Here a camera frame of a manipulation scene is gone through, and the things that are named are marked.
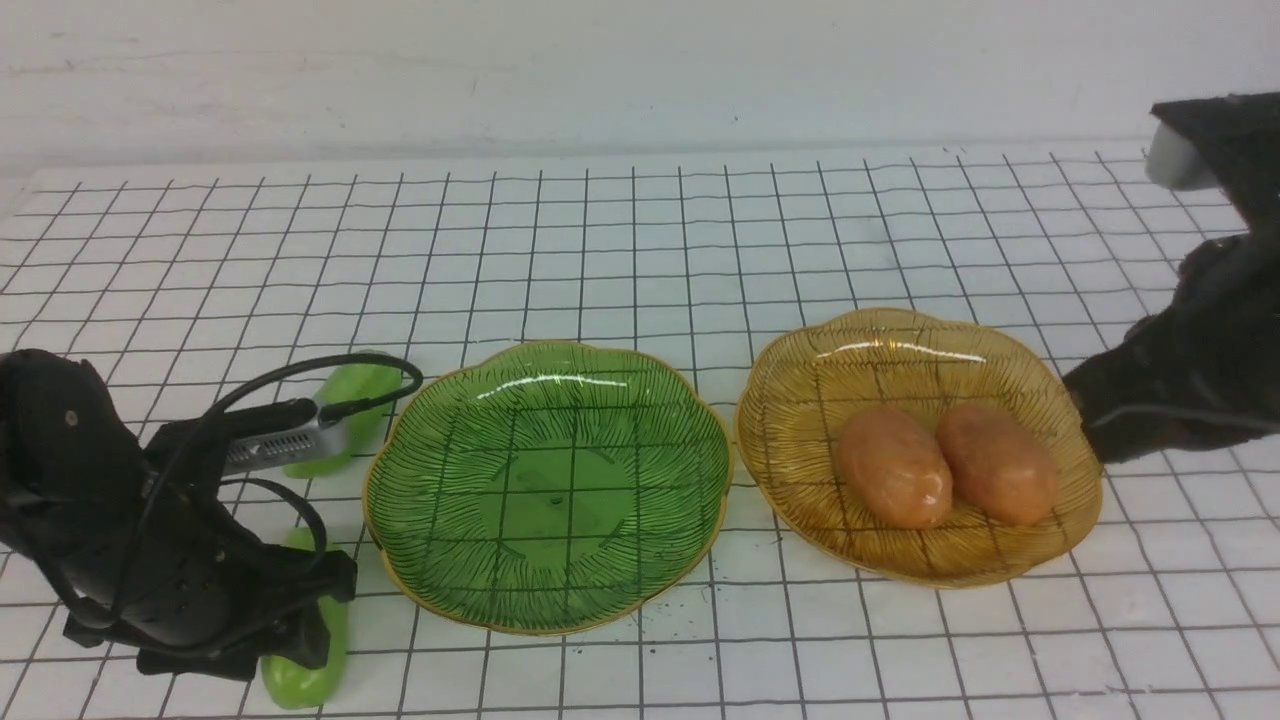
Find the black cable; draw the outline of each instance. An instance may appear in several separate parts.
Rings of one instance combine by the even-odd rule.
[[[324,560],[325,553],[329,551],[329,532],[324,527],[324,519],[316,512],[315,507],[307,502],[305,497],[293,492],[292,489],[276,483],[274,480],[264,480],[262,478],[237,478],[232,480],[223,480],[218,483],[219,486],[257,486],[262,489],[275,493],[280,500],[289,503],[289,507],[294,509],[302,518],[302,521],[311,530],[311,557],[307,559],[305,564],[300,566],[297,571],[288,571],[282,579],[291,580],[293,578],[301,578],[311,570],[315,570],[317,565]]]
[[[84,612],[84,616],[81,616],[81,612],[77,612],[76,619],[81,624],[93,629],[109,628],[116,620],[120,619],[120,615],[124,611],[124,592],[125,588],[128,587],[128,580],[133,571],[133,565],[134,561],[137,560],[138,550],[142,546],[142,537],[146,533],[147,523],[150,521],[152,512],[155,512],[156,502],[160,498],[160,492],[165,488],[165,486],[169,484],[170,479],[186,464],[187,455],[191,454],[191,448],[197,446],[197,441],[204,439],[204,436],[212,427],[214,420],[218,416],[227,413],[227,410],[232,405],[239,402],[250,393],[253,393],[266,386],[275,384],[280,380],[288,379],[293,375],[298,375],[302,373],[310,373],[312,370],[323,370],[325,368],[337,368],[340,365],[381,365],[384,368],[396,368],[410,377],[410,384],[397,388],[392,392],[384,393],[379,397],[369,400],[355,400],[355,401],[330,405],[328,407],[328,410],[330,410],[328,420],[330,421],[346,418],[356,413],[361,413],[364,410],[369,410],[371,407],[378,407],[388,402],[394,402],[403,397],[408,397],[410,395],[416,392],[417,388],[422,386],[422,372],[419,370],[417,366],[415,366],[412,363],[407,360],[401,360],[399,357],[394,357],[392,355],[384,355],[380,352],[349,352],[346,355],[328,355],[324,357],[314,357],[311,360],[302,360],[301,363],[293,363],[292,365],[285,365],[284,368],[271,370],[270,373],[264,373],[241,384],[232,392],[227,393],[227,396],[220,398],[218,402],[214,402],[214,405],[210,406],[210,409],[206,410],[205,414],[200,416],[200,420],[196,423],[196,427],[191,429],[191,432],[187,434],[186,438],[183,438],[180,443],[178,443],[178,447],[175,447],[173,454],[169,456],[169,462],[160,471],[160,474],[156,477],[155,483],[151,486],[151,492],[147,495],[146,503],[142,507],[142,514],[138,515],[138,521],[134,525],[133,536],[129,538],[129,543],[125,546],[124,555],[122,556],[120,577],[115,585],[115,593],[111,596],[111,603],[106,607],[105,612],[99,611],[97,607],[92,607],[87,611],[84,611],[84,609],[81,607],[81,611]],[[325,413],[321,411],[321,419],[325,418],[326,418]],[[288,488],[284,488],[283,486],[280,486],[280,489],[292,493],[292,491],[288,491]],[[315,515],[315,519],[319,520],[319,515]],[[324,536],[316,538],[316,547],[317,548],[326,547],[325,544],[319,542],[320,539],[324,539]]]

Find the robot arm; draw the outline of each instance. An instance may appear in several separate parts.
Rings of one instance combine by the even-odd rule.
[[[353,363],[401,368],[413,382],[367,401],[225,413],[287,375]],[[142,448],[88,363],[9,354],[0,357],[0,542],[33,560],[68,606],[68,638],[137,647],[145,674],[248,680],[268,655],[319,669],[329,633],[316,601],[351,601],[356,564],[325,551],[324,523],[288,488],[223,477],[342,450],[334,442],[342,416],[407,396],[421,382],[416,368],[384,355],[311,360],[242,386],[198,420],[160,428]],[[228,482],[280,495],[311,528],[317,551],[268,544],[244,529],[218,500]]]
[[[1148,176],[1220,184],[1249,232],[1192,251],[1169,307],[1064,377],[1103,462],[1280,432],[1280,94],[1153,113]]]

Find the potato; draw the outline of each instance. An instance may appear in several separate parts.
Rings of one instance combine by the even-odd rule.
[[[956,405],[938,421],[938,445],[956,493],[1010,525],[1034,525],[1057,501],[1057,464],[1030,430],[1004,410]]]
[[[951,511],[951,471],[938,442],[897,407],[854,415],[840,433],[836,459],[840,477],[890,525],[922,530]]]

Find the cable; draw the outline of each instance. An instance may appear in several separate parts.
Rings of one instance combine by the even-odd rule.
[[[301,569],[296,573],[285,573],[282,579],[291,580],[293,578],[301,578],[311,570],[315,570],[317,565],[324,560],[326,552],[329,552],[329,533],[324,527],[324,519],[316,512],[315,507],[306,501],[305,497],[293,492],[292,489],[282,486],[280,483],[273,480],[264,480],[262,478],[237,478],[232,480],[223,480],[218,483],[219,486],[257,486],[262,489],[275,493],[280,500],[289,503],[289,507],[296,510],[302,521],[306,524],[307,530],[311,532],[311,557],[302,564]]]
[[[1162,418],[1174,418],[1176,420],[1197,420],[1211,425],[1242,428],[1263,433],[1280,433],[1280,420],[1274,420],[1271,418],[1254,418],[1243,413],[1222,413],[1220,410],[1199,410],[1194,407],[1178,407],[1174,405],[1157,405],[1149,402],[1121,405],[1106,415],[1102,415],[1097,420],[1093,420],[1088,425],[1091,428],[1097,428],[1121,415],[1133,414],[1157,415]]]
[[[156,502],[160,498],[160,493],[165,488],[165,486],[169,484],[169,482],[178,473],[178,470],[186,464],[187,456],[191,454],[191,448],[197,446],[197,441],[204,439],[205,434],[212,427],[214,420],[218,416],[227,413],[227,410],[232,405],[239,402],[250,393],[253,393],[266,386],[275,384],[280,380],[284,380],[293,375],[298,375],[301,373],[323,370],[325,368],[337,368],[340,365],[381,365],[384,368],[396,368],[410,377],[410,383],[392,392],[384,393],[379,397],[369,400],[353,400],[332,405],[328,407],[332,410],[328,415],[328,419],[330,421],[346,418],[348,415],[353,415],[356,413],[361,413],[364,410],[369,410],[371,407],[378,407],[388,402],[394,402],[403,397],[408,397],[410,395],[416,392],[417,388],[422,386],[422,372],[419,370],[417,366],[415,366],[412,363],[407,360],[401,360],[399,357],[394,357],[392,355],[384,355],[381,352],[349,352],[346,355],[328,355],[324,357],[314,357],[311,360],[302,360],[301,363],[293,363],[292,365],[285,365],[284,368],[271,370],[270,373],[264,373],[241,384],[232,392],[227,393],[225,397],[220,398],[218,402],[214,402],[214,405],[210,406],[209,410],[206,410],[205,414],[200,416],[200,420],[196,423],[196,427],[192,428],[191,432],[187,434],[187,437],[183,438],[183,441],[178,445],[178,447],[174,448],[173,455],[170,455],[169,457],[169,462],[160,471],[160,475],[156,477],[155,484],[152,484],[151,492],[147,495],[146,503],[142,507],[142,514],[138,515],[138,521],[134,525],[133,536],[129,538],[129,543],[125,546],[124,555],[122,556],[120,577],[119,580],[116,582],[115,592],[111,596],[111,603],[106,607],[105,612],[99,610],[96,606],[88,610],[81,607],[79,610],[83,612],[83,616],[81,616],[81,612],[76,612],[76,619],[81,624],[92,629],[109,628],[116,620],[120,619],[120,615],[124,611],[124,592],[125,588],[128,587],[128,580],[133,573],[133,565],[137,560],[138,550],[142,546],[142,538],[146,533],[147,523],[150,521],[151,515],[155,512]],[[325,419],[324,413],[321,413],[321,419]],[[246,480],[255,480],[252,484],[266,487],[262,484],[266,480],[256,480],[253,478],[246,478]],[[284,488],[283,486],[278,487],[279,489],[283,489],[287,493],[296,497],[298,501],[301,501],[301,503],[306,505],[305,500],[297,497],[297,495],[289,491],[288,488]],[[276,495],[280,495],[280,497],[283,497],[285,502],[293,505],[291,498],[287,497],[285,495],[282,495],[279,492],[276,492]],[[315,521],[317,521],[319,525],[323,528],[324,523],[320,520],[320,516],[315,515],[314,510],[311,510],[311,512]],[[307,520],[307,515],[303,515],[303,520]],[[311,521],[307,523],[307,527],[311,527]],[[312,537],[315,537],[316,539],[316,548],[317,548],[316,553],[321,552],[319,548],[328,547],[326,543],[320,542],[326,539],[323,530],[319,536],[316,536],[315,529],[312,528]],[[68,605],[68,610],[70,610],[72,607],[73,607],[72,605]]]

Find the yellow plate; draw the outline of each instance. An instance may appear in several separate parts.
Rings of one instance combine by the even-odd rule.
[[[845,421],[888,402],[931,430],[954,402],[1011,413],[1059,469],[1053,514],[1014,528],[955,501],[946,521],[901,530],[838,479]],[[1084,539],[1102,509],[1102,466],[1066,388],[1018,341],[989,328],[896,309],[858,310],[764,348],[737,405],[739,450],[773,510],[801,537],[867,570],[936,587],[1007,580]]]

